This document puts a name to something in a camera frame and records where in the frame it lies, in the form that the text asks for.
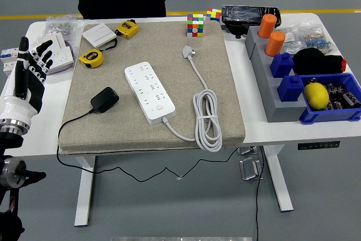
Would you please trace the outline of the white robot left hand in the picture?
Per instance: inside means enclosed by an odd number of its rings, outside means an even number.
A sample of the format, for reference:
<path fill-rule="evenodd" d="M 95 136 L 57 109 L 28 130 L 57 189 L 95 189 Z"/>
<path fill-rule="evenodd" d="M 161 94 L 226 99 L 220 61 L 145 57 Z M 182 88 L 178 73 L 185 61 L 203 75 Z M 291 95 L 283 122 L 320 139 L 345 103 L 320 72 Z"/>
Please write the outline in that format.
<path fill-rule="evenodd" d="M 1 119 L 17 120 L 27 126 L 42 107 L 45 81 L 52 66 L 52 40 L 47 40 L 35 49 L 29 49 L 29 40 L 22 37 L 16 65 L 8 78 L 4 90 L 4 109 Z"/>

